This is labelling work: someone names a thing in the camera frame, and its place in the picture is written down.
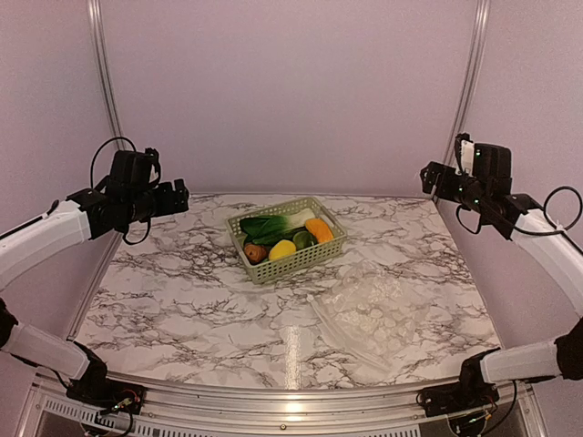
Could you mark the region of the clear zip top bag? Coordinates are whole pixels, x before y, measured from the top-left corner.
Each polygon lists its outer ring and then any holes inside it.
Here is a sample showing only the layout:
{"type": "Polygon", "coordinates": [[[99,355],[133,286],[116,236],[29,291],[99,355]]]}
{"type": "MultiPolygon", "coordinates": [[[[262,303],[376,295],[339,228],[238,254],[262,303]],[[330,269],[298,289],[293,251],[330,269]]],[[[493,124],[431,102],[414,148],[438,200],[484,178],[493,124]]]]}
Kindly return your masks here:
{"type": "Polygon", "coordinates": [[[308,301],[333,340],[383,371],[412,344],[430,309],[414,287],[370,260],[349,268],[331,288],[308,301]]]}

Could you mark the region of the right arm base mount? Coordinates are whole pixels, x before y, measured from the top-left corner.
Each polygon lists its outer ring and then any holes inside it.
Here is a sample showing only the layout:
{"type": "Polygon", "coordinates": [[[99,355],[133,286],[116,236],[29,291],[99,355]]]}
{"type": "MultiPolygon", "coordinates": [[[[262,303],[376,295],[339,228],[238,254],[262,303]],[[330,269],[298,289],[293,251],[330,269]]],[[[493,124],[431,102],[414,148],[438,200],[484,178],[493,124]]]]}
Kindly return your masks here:
{"type": "Polygon", "coordinates": [[[415,398],[427,417],[436,417],[491,405],[500,399],[496,386],[486,384],[477,388],[464,388],[452,382],[421,389],[415,398]]]}

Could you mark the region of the yellow lemon toy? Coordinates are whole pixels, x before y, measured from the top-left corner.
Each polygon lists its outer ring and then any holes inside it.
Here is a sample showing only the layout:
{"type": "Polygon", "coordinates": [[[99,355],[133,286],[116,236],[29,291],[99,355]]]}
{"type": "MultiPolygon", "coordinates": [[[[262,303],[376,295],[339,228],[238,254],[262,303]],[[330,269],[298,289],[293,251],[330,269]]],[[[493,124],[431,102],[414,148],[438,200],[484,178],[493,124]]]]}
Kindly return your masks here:
{"type": "Polygon", "coordinates": [[[269,261],[285,258],[294,254],[296,251],[297,249],[292,241],[282,239],[271,248],[269,252],[269,261]]]}

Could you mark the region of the orange yellow mango toy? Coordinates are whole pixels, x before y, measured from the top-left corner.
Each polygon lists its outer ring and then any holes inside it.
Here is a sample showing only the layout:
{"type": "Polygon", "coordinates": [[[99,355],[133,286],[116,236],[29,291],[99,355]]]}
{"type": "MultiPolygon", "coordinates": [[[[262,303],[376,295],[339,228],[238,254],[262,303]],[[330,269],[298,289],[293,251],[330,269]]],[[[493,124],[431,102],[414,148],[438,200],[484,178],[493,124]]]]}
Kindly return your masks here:
{"type": "Polygon", "coordinates": [[[323,244],[334,239],[334,235],[330,227],[321,218],[310,218],[305,222],[304,226],[307,231],[316,238],[319,244],[323,244]]]}

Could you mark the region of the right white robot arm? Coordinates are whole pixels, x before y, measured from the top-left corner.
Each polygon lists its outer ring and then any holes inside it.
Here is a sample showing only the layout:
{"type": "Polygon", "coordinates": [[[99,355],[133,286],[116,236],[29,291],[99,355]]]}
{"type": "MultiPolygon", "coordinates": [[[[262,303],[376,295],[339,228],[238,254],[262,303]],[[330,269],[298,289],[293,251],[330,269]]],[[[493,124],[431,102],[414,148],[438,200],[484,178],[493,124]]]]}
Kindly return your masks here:
{"type": "MultiPolygon", "coordinates": [[[[473,210],[482,226],[494,227],[530,255],[557,283],[575,312],[582,312],[582,250],[567,233],[554,228],[544,209],[528,195],[511,192],[508,158],[475,161],[460,168],[430,162],[420,172],[423,191],[473,210]]],[[[469,408],[501,381],[582,378],[582,325],[555,340],[488,351],[465,360],[451,399],[469,408]]]]}

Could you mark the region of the green lime toy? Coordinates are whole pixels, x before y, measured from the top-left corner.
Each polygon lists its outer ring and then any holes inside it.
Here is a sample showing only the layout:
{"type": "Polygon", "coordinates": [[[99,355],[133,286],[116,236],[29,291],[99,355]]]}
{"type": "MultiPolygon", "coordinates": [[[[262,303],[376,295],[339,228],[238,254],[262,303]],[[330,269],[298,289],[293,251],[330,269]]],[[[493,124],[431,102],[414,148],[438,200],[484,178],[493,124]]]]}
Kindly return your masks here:
{"type": "Polygon", "coordinates": [[[292,242],[297,250],[307,249],[318,244],[317,238],[307,230],[301,230],[292,237],[292,242]]]}

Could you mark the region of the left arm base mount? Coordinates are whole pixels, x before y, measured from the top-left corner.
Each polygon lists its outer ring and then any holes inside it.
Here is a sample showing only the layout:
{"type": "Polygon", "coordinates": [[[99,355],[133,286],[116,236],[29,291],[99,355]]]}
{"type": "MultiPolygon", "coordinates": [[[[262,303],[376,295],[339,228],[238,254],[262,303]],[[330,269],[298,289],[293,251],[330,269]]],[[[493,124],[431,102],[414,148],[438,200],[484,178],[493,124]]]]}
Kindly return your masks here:
{"type": "Polygon", "coordinates": [[[129,382],[106,379],[105,384],[93,393],[89,390],[81,389],[75,383],[71,384],[66,390],[66,396],[75,401],[99,407],[107,412],[114,412],[114,406],[120,404],[125,399],[130,399],[131,403],[121,409],[123,412],[131,412],[133,415],[139,415],[146,388],[129,382]]]}

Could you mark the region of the green perforated plastic basket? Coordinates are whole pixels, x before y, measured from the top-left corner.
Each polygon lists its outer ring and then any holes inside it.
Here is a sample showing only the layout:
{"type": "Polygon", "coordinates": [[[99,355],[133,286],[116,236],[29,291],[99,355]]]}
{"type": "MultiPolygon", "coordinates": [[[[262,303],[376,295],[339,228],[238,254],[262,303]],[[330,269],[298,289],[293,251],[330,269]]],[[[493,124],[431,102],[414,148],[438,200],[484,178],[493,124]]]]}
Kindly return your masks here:
{"type": "Polygon", "coordinates": [[[255,284],[338,257],[347,239],[338,220],[314,197],[227,218],[226,226],[255,284]]]}

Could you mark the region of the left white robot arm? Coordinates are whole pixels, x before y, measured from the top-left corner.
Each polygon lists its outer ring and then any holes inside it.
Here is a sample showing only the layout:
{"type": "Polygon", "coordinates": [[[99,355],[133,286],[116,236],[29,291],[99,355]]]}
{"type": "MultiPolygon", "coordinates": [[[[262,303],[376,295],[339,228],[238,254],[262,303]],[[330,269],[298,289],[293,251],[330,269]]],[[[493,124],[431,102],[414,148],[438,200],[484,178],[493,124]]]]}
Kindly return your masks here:
{"type": "MultiPolygon", "coordinates": [[[[134,222],[150,224],[189,209],[184,181],[147,184],[127,192],[82,189],[51,209],[1,236],[1,288],[76,245],[115,230],[125,235],[134,222]]],[[[1,303],[1,351],[32,365],[56,371],[73,381],[96,405],[115,397],[115,385],[105,373],[104,363],[73,341],[60,339],[29,324],[20,323],[1,303]]]]}

